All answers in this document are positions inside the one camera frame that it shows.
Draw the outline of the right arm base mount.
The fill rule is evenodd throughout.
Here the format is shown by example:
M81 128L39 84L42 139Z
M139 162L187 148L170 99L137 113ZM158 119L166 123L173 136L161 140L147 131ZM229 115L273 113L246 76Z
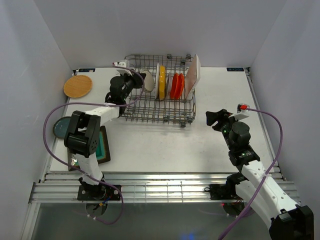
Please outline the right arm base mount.
M209 193L210 200L238 200L235 187L227 184L209 184L204 188L205 193Z

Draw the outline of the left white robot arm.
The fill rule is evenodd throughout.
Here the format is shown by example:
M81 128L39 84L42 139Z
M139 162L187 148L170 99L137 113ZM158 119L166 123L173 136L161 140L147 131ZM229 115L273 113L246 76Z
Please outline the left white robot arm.
M110 80L109 92L105 96L107 106L89 111L74 111L64 137L64 146L77 159L80 170L84 172L79 179L84 190L95 200L106 195L106 187L101 184L104 175L96 156L100 143L100 128L106 122L118 118L126 109L126 99L133 89L143 87L145 73L121 74Z

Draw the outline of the orange round plate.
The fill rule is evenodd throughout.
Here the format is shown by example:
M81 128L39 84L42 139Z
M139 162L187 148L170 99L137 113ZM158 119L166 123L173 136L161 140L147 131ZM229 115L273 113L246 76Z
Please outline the orange round plate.
M172 78L171 91L170 91L170 99L176 100L178 94L178 88L180 85L180 77L178 73L175 73Z
M181 98L182 93L184 91L184 87L185 87L185 76L182 73L179 74L179 82L180 82L180 90L179 90L178 99Z

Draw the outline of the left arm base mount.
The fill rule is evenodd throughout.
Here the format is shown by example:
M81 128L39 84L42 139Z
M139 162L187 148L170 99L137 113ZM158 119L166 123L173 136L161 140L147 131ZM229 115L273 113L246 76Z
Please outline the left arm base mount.
M110 186L105 185L93 185L83 186L80 185L77 193L78 201L104 201L109 199L110 201L119 201L121 185L115 185L117 190Z

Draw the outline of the light blue scalloped plate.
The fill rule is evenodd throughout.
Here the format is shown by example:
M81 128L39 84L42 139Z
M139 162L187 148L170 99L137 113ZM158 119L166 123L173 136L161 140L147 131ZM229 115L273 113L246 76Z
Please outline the light blue scalloped plate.
M168 76L167 79L167 84L166 84L166 98L170 98L170 93L171 93L171 89L172 89L172 81L173 81L173 77L171 75Z

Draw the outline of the white rectangular plate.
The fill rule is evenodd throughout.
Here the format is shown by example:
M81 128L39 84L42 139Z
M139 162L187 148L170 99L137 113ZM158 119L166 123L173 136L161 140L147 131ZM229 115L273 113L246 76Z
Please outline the white rectangular plate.
M193 60L184 78L184 98L187 99L191 92L195 90L198 82L201 79L201 62L197 54L194 55Z

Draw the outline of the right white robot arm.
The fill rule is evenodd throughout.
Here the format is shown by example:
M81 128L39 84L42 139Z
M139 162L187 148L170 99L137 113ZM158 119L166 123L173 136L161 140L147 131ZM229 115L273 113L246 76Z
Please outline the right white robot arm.
M221 109L206 112L206 124L222 133L228 147L229 159L238 169L227 177L221 187L210 187L214 197L243 199L247 205L236 220L253 209L263 220L273 240L313 240L314 214L307 206L300 206L270 175L260 157L250 146L250 128L242 120L252 109L239 104L236 113Z

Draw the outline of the white plate green rim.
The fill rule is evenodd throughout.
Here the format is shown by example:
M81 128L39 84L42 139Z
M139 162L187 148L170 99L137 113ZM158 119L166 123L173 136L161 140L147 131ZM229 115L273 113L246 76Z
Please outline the white plate green rim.
M157 63L155 75L155 99L159 97L159 84L160 84L160 64Z

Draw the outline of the yellow dotted scalloped plate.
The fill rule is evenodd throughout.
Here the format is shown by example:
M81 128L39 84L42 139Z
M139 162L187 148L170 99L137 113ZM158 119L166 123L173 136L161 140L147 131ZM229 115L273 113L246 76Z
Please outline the yellow dotted scalloped plate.
M165 99L165 90L166 90L166 68L161 65L159 67L159 100L162 101Z

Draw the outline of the speckled beige small plate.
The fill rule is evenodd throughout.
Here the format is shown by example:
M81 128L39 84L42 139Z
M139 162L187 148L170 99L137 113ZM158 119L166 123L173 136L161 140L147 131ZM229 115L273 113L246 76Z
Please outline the speckled beige small plate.
M142 72L140 72L140 75L142 75L142 74L145 74L144 91L146 93L151 93L155 88L154 78L153 78L152 74L146 69L144 69Z

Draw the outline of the woven bamboo round plate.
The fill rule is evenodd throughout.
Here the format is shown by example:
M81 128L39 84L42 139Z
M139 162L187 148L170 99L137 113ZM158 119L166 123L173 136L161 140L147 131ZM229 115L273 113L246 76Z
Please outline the woven bamboo round plate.
M63 86L64 94L69 98L81 98L87 95L93 87L93 81L86 75L75 75Z

